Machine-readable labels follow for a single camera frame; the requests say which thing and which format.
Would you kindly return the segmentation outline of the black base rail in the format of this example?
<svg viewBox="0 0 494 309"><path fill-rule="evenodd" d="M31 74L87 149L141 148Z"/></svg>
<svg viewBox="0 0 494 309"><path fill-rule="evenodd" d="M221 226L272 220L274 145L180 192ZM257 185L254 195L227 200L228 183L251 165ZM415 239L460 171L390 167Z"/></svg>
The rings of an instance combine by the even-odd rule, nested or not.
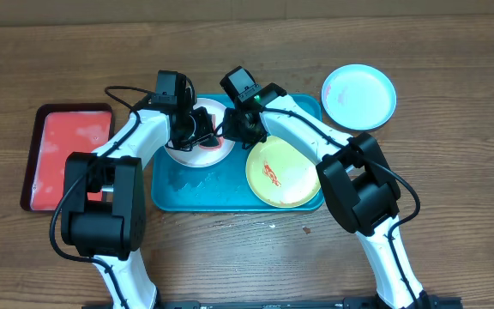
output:
<svg viewBox="0 0 494 309"><path fill-rule="evenodd" d="M388 308L377 296L346 297L337 301L291 301L291 302L229 302L200 303L198 301L156 302L154 308L165 309L377 309ZM419 308L462 309L459 297L423 296Z"/></svg>

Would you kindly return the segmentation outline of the white plate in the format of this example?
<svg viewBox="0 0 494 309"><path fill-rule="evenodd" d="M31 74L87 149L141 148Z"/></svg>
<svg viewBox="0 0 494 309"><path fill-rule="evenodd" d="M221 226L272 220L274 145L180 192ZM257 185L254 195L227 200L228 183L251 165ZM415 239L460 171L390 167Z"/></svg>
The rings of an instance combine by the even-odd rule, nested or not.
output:
<svg viewBox="0 0 494 309"><path fill-rule="evenodd" d="M199 98L194 108L205 107L212 118L213 127L216 128L223 120L226 107L217 100ZM166 152L178 163L187 167L210 167L224 160L232 151L234 141L217 137L215 146L195 146L190 152L178 151L166 148Z"/></svg>

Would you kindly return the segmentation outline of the light blue plate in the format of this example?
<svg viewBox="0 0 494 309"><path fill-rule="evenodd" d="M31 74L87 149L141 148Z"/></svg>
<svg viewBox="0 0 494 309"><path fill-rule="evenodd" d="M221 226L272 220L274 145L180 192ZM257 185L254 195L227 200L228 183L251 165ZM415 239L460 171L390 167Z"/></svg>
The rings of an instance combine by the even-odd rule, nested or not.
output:
<svg viewBox="0 0 494 309"><path fill-rule="evenodd" d="M380 70L348 64L327 76L321 91L322 105L340 126L350 130L375 130L395 113L394 84Z"/></svg>

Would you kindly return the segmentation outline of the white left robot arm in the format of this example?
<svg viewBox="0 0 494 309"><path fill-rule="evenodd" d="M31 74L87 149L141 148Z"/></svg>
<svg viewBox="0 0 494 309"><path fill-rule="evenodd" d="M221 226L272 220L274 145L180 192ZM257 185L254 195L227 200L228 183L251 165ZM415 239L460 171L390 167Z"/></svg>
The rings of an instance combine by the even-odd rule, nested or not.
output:
<svg viewBox="0 0 494 309"><path fill-rule="evenodd" d="M186 75L161 70L155 89L143 95L106 144L67 158L63 197L49 230L61 258L96 267L113 308L160 304L140 250L147 224L144 168L160 148L190 152L216 141L213 121L195 106L196 91Z"/></svg>

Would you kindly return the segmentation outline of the dark tray with red water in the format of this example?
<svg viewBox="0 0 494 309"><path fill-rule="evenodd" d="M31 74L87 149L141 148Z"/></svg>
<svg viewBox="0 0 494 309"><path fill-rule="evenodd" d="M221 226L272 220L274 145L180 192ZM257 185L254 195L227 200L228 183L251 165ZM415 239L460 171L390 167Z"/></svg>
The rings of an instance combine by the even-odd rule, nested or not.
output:
<svg viewBox="0 0 494 309"><path fill-rule="evenodd" d="M53 211L63 196L65 162L89 153L113 136L115 117L106 103L45 104L36 113L20 205Z"/></svg>

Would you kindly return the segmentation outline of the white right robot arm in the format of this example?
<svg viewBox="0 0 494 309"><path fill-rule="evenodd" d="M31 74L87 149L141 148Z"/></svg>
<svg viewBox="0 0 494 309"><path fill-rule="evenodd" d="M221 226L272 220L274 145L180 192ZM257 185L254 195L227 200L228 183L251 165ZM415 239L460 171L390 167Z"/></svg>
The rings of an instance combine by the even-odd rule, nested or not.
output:
<svg viewBox="0 0 494 309"><path fill-rule="evenodd" d="M225 138L249 146L276 136L316 167L328 211L357 235L377 283L377 302L386 308L428 308L430 298L417 280L402 244L401 189L413 188L386 161L368 133L350 136L299 107L284 88L258 84L237 67L220 81L234 107L222 125Z"/></svg>

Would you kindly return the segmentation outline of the orange and green sponge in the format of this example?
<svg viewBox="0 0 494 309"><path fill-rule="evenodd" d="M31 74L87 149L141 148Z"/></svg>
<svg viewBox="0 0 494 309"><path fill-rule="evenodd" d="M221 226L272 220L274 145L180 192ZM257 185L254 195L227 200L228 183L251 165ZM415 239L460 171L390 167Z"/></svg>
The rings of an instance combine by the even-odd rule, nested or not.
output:
<svg viewBox="0 0 494 309"><path fill-rule="evenodd" d="M211 136L207 140L205 140L204 142L201 142L199 144L199 148L204 149L204 150L210 150L210 151L220 149L221 148L220 139L218 137Z"/></svg>

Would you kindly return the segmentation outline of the yellow-green plate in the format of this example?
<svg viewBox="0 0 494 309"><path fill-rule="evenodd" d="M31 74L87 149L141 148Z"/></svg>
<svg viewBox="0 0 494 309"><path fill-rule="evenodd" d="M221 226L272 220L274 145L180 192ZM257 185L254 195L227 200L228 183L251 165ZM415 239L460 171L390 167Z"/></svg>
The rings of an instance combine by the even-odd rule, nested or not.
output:
<svg viewBox="0 0 494 309"><path fill-rule="evenodd" d="M302 206L321 189L315 165L276 136L259 142L250 151L245 174L253 193L279 209Z"/></svg>

